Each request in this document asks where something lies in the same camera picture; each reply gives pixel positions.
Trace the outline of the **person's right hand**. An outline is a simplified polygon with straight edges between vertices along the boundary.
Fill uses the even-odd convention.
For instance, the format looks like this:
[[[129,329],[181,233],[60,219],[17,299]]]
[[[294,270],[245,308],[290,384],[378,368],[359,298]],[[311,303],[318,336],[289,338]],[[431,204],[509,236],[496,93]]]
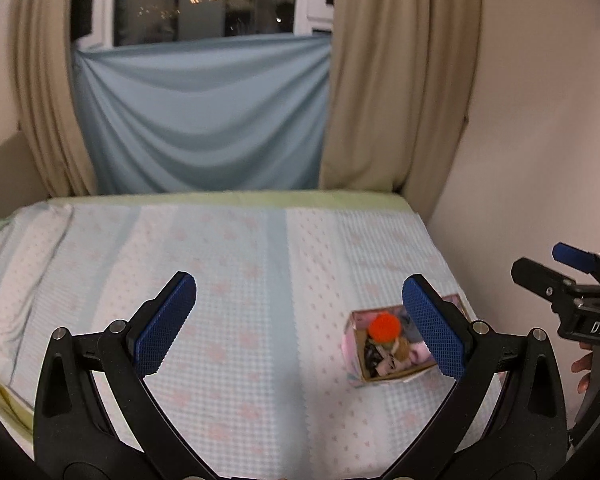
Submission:
[[[571,364],[573,374],[580,374],[577,384],[577,393],[579,394],[586,393],[591,382],[593,351],[588,347],[586,347],[586,350],[588,350],[588,353],[585,353],[584,356],[581,356],[580,359]]]

